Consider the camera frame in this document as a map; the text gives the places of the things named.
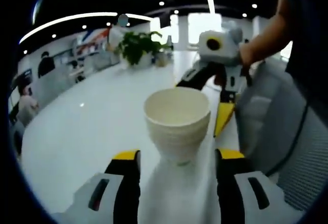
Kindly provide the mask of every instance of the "white robot part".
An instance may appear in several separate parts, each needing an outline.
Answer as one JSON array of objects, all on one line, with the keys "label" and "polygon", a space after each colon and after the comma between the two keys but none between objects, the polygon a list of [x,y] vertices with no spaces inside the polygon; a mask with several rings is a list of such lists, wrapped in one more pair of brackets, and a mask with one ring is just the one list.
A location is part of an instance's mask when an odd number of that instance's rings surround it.
[{"label": "white robot part", "polygon": [[206,31],[199,36],[199,63],[196,69],[209,62],[223,64],[227,73],[226,91],[238,92],[242,83],[239,43],[242,30],[234,23],[227,24],[222,32]]},{"label": "white robot part", "polygon": [[[122,179],[122,175],[94,175],[75,192],[73,204],[63,213],[54,213],[53,218],[60,224],[113,223],[116,194]],[[97,205],[95,194],[100,188],[103,188],[101,202],[93,209]]]}]

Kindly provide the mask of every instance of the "human arm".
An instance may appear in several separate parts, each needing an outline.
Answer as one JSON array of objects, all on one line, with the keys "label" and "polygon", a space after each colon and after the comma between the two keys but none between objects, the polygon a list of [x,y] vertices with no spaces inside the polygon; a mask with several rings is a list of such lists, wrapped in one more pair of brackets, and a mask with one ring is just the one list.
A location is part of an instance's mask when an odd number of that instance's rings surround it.
[{"label": "human arm", "polygon": [[276,14],[265,30],[249,43],[240,46],[240,55],[245,66],[277,53],[291,41],[290,18],[288,1],[278,0]]}]

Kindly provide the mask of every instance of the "black cable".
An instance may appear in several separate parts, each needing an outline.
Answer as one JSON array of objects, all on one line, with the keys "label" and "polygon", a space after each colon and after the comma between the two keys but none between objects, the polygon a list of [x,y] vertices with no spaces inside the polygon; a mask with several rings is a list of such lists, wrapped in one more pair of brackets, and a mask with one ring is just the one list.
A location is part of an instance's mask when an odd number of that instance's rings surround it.
[{"label": "black cable", "polygon": [[287,155],[279,162],[277,163],[275,166],[273,166],[272,169],[270,169],[265,175],[267,177],[270,177],[271,175],[273,175],[274,173],[278,172],[286,163],[287,161],[291,158],[295,148],[296,148],[296,145],[297,145],[297,142],[298,142],[298,138],[302,132],[302,129],[303,129],[303,126],[304,126],[304,122],[305,122],[305,118],[306,118],[306,115],[308,113],[308,110],[309,110],[309,106],[310,106],[310,102],[311,102],[311,99],[308,98],[307,101],[306,101],[306,105],[304,107],[304,110],[303,110],[303,113],[302,113],[302,117],[301,117],[301,121],[299,123],[299,126],[298,126],[298,130],[295,134],[295,137],[293,139],[293,143],[290,147],[290,149],[288,150],[288,153]]}]

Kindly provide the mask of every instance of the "green plant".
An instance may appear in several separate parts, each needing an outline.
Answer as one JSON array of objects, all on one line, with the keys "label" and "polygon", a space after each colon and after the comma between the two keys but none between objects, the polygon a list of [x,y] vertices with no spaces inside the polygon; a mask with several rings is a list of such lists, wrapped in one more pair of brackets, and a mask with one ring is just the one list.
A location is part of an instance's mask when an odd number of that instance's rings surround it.
[{"label": "green plant", "polygon": [[122,53],[130,65],[135,65],[139,63],[143,54],[152,53],[155,55],[161,49],[168,48],[166,44],[162,45],[160,42],[152,41],[151,37],[154,34],[162,37],[158,32],[128,32],[116,48],[116,53]]}]

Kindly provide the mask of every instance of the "seated person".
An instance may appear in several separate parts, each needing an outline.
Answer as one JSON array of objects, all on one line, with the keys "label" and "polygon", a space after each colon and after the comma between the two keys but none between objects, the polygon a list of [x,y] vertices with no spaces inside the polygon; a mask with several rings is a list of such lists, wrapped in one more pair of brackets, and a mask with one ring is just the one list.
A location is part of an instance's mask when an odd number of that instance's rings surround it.
[{"label": "seated person", "polygon": [[19,85],[18,92],[20,94],[20,99],[18,102],[18,111],[21,111],[25,107],[28,107],[29,110],[33,111],[34,115],[37,114],[39,109],[39,104],[37,101],[30,96],[26,85]]},{"label": "seated person", "polygon": [[85,77],[83,76],[83,72],[77,72],[78,69],[80,69],[81,67],[79,66],[78,62],[75,60],[75,61],[72,61],[71,63],[72,65],[72,73],[71,75],[76,75],[75,77],[75,83],[78,83],[78,82],[81,82],[82,80],[85,79]]}]

